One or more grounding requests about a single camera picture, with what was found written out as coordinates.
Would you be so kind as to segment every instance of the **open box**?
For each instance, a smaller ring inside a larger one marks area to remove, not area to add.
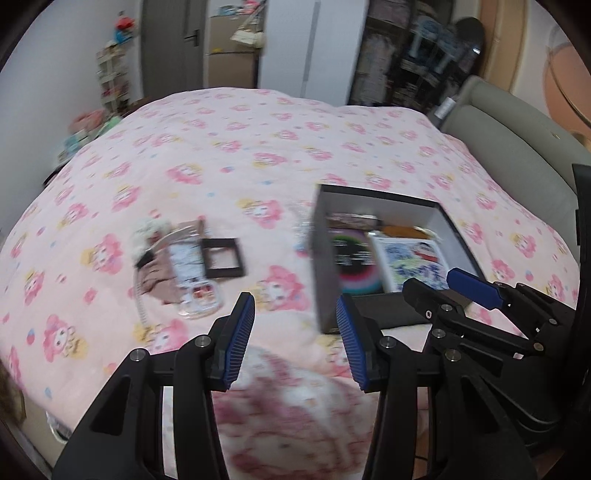
[[[316,308],[323,333],[338,332],[335,308],[342,292],[327,221],[327,215],[332,213],[374,215],[384,225],[418,226],[431,230],[440,238],[437,244],[449,268],[461,268],[485,280],[464,239],[437,202],[376,190],[320,185],[312,218],[311,250]],[[442,292],[464,307],[470,303],[453,290]],[[404,301],[400,292],[355,296],[353,299],[361,314],[376,320],[382,329],[428,323]]]

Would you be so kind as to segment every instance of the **white wall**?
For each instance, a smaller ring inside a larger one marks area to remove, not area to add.
[[[113,37],[118,13],[139,0],[54,0],[0,72],[0,228],[3,234],[42,189],[80,113],[100,108],[95,54]],[[130,46],[132,100],[141,96],[139,42]]]
[[[525,42],[511,93],[546,115],[549,113],[544,94],[544,68],[550,34],[555,26],[554,18],[537,1],[528,0]],[[560,30],[554,41],[553,47],[568,39]]]

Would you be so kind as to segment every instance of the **wardrobe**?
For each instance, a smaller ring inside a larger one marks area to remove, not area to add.
[[[367,0],[268,0],[259,88],[347,105]]]

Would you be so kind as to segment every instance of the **bed headboard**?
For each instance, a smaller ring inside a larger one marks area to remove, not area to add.
[[[591,153],[539,110],[480,77],[463,85],[441,131],[462,140],[517,202],[552,226],[579,259],[572,164]]]

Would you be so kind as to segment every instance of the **storage box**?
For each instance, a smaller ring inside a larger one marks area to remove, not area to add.
[[[435,232],[449,268],[458,267],[485,279],[482,270],[445,210],[437,202],[415,197],[335,185],[320,185],[312,218],[311,252],[319,326],[323,333],[337,333],[335,307],[341,295],[335,249],[327,215],[354,213],[374,215],[384,225],[419,226]],[[466,307],[470,301],[452,290],[443,290]],[[373,318],[380,328],[429,323],[403,299],[402,293],[353,297],[361,314]]]

